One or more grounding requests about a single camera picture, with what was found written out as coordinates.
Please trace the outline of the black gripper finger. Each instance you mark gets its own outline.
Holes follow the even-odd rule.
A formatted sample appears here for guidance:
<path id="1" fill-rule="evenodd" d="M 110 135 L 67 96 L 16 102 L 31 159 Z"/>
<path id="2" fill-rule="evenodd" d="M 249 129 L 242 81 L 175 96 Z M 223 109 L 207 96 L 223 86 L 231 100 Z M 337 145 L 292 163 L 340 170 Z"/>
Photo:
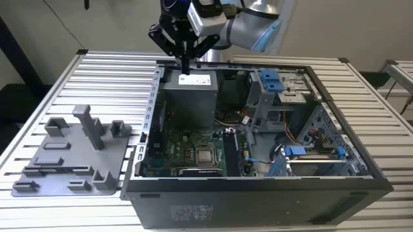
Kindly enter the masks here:
<path id="1" fill-rule="evenodd" d="M 186 74 L 190 74 L 190 61 L 195 58 L 201 58 L 210 48 L 217 44 L 219 41 L 221 36 L 218 34 L 209 35 L 202 40 L 201 43 L 195 45 L 198 40 L 187 40 L 186 45 Z"/>
<path id="2" fill-rule="evenodd" d="M 186 74 L 186 50 L 185 43 L 178 39 L 171 41 L 166 35 L 161 24 L 153 24 L 149 30 L 149 37 L 165 51 L 165 53 L 171 57 L 174 56 L 181 61 L 182 74 Z"/>

